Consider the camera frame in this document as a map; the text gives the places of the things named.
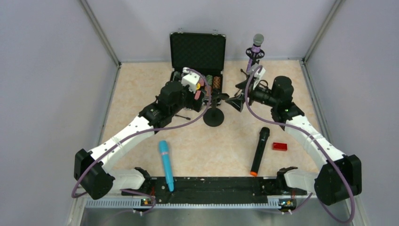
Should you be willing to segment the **round base clamp stand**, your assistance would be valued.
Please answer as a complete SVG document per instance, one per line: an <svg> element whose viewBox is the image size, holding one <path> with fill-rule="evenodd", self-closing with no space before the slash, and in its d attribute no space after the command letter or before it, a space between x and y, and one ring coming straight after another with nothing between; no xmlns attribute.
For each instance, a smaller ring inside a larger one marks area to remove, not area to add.
<svg viewBox="0 0 399 226"><path fill-rule="evenodd" d="M213 89L211 95L211 107L203 115L203 121L210 127L218 127L224 121L224 113L217 108L217 103L220 100L228 99L230 96L227 93L222 93L219 89Z"/></svg>

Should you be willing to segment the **shock mount tripod stand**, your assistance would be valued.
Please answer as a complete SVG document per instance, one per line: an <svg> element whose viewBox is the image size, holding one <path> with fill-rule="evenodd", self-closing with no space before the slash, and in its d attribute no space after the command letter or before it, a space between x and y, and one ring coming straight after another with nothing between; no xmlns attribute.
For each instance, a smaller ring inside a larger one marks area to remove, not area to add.
<svg viewBox="0 0 399 226"><path fill-rule="evenodd" d="M236 84L235 87L238 89L238 91L234 94L234 97L241 101L244 101L245 85L252 73L254 73L254 77L249 85L249 93L258 87L268 87L268 82L263 79L266 70L264 68L262 68L260 71L256 69L260 65L260 60L265 55L265 52L261 49L261 46L259 44L253 44L251 48L246 50L246 55L249 57L247 68L245 71L240 69L240 72L245 75L245 80Z"/></svg>

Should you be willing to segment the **purple glitter microphone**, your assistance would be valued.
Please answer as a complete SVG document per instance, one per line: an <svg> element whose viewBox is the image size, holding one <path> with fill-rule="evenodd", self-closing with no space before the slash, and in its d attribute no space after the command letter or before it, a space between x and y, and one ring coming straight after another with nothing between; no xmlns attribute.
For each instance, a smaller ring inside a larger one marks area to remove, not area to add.
<svg viewBox="0 0 399 226"><path fill-rule="evenodd" d="M247 48L246 55L249 57L246 73L249 73L250 67L254 64L259 64L260 60L264 57L265 52L261 49L261 45L264 42L264 36L257 33L253 37L253 45Z"/></svg>

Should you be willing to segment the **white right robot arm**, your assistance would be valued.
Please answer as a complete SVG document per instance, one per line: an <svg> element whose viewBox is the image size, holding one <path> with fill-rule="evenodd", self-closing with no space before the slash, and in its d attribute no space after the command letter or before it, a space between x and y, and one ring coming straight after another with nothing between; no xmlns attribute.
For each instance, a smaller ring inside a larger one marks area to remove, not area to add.
<svg viewBox="0 0 399 226"><path fill-rule="evenodd" d="M226 100L236 110L245 104L258 102L271 107L273 124L291 135L313 159L319 172L307 172L297 167L282 168L277 177L283 189L298 188L315 193L330 206L362 192L361 161L356 155L346 155L334 147L309 122L304 112L293 102L294 87L286 76L274 79L271 88L243 81L236 85L242 92Z"/></svg>

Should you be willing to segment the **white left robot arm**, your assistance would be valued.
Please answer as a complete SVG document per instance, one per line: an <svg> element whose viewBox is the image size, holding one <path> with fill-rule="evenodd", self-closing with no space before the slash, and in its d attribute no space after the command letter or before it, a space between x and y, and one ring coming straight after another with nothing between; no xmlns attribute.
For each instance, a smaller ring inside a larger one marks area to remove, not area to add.
<svg viewBox="0 0 399 226"><path fill-rule="evenodd" d="M108 194L116 179L110 174L114 164L145 139L159 131L170 130L168 125L182 109L199 112L196 106L202 102L195 98L198 91L198 80L168 81L155 101L144 107L120 132L88 151L80 149L74 156L76 184L71 197L88 194L98 200Z"/></svg>

